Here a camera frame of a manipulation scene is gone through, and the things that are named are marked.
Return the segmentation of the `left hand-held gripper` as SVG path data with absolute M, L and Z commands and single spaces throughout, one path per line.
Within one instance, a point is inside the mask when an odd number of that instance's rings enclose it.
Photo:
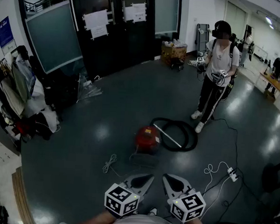
M 154 181 L 152 174 L 135 174 L 125 181 L 114 183 L 104 193 L 104 206 L 116 218 L 137 211 L 140 202 Z

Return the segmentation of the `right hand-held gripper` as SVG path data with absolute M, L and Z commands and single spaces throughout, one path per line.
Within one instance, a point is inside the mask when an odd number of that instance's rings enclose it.
M 182 223 L 186 223 L 201 216 L 205 210 L 206 202 L 200 192 L 190 191 L 190 194 L 175 198 L 175 190 L 191 190 L 190 183 L 177 175 L 163 174 L 162 183 L 166 196 L 173 200 L 170 213 Z

